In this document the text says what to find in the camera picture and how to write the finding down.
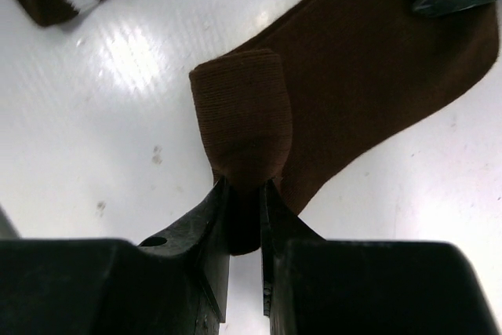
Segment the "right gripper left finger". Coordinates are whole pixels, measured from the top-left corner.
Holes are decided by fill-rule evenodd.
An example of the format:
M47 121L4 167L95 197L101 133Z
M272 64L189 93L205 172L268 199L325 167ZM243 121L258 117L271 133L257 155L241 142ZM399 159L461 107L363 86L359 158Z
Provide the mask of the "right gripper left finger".
M216 334L226 319L231 190L134 245L122 239L1 243L4 334Z

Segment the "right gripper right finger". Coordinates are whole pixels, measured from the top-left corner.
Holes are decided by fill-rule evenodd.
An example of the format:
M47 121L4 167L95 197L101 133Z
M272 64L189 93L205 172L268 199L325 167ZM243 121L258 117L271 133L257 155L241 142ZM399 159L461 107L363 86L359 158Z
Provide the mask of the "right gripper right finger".
M273 334L496 334L474 268L447 242L327 240L260 189Z

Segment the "dark brown striped sock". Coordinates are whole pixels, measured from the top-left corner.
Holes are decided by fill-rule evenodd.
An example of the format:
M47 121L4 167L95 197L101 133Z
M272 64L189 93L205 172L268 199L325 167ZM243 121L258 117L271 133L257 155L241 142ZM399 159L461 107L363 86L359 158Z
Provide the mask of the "dark brown striped sock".
M189 78L202 142L238 196L231 254L260 246L261 185L273 180L300 213L358 156L466 93L498 52L493 4L426 18L410 0L302 0L198 65Z

